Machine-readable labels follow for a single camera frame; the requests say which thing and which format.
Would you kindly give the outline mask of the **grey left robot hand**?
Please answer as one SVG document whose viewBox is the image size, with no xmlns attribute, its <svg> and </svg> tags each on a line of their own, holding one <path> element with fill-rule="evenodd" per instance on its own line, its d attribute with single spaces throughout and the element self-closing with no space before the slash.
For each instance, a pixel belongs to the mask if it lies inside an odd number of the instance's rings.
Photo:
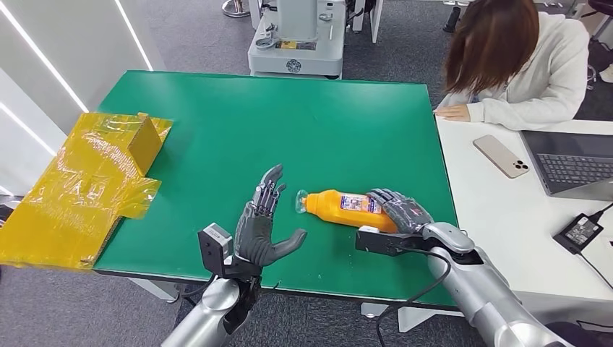
<svg viewBox="0 0 613 347">
<path fill-rule="evenodd" d="M 272 241 L 275 210 L 285 184 L 278 181 L 283 176 L 283 166 L 278 164 L 267 170 L 254 194 L 244 206 L 236 227 L 234 255 L 259 267 L 266 267 L 299 249 L 307 232 L 298 228 L 283 241 Z"/>
</svg>

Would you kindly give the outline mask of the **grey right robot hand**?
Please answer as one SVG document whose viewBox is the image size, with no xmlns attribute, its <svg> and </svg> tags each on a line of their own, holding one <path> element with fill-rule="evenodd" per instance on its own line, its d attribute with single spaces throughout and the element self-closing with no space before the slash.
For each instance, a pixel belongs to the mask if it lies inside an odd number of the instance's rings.
<svg viewBox="0 0 613 347">
<path fill-rule="evenodd" d="M 390 189 L 372 189 L 366 194 L 374 199 L 401 234 L 419 234 L 433 222 L 431 215 L 413 198 Z"/>
</svg>

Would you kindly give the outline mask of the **person's right hand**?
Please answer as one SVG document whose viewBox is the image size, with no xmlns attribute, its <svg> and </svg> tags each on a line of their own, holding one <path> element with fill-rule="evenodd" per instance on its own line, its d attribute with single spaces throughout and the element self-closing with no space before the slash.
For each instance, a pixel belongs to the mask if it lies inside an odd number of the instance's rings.
<svg viewBox="0 0 613 347">
<path fill-rule="evenodd" d="M 434 115 L 448 121 L 471 121 L 470 112 L 466 104 L 439 107 L 434 110 Z"/>
</svg>

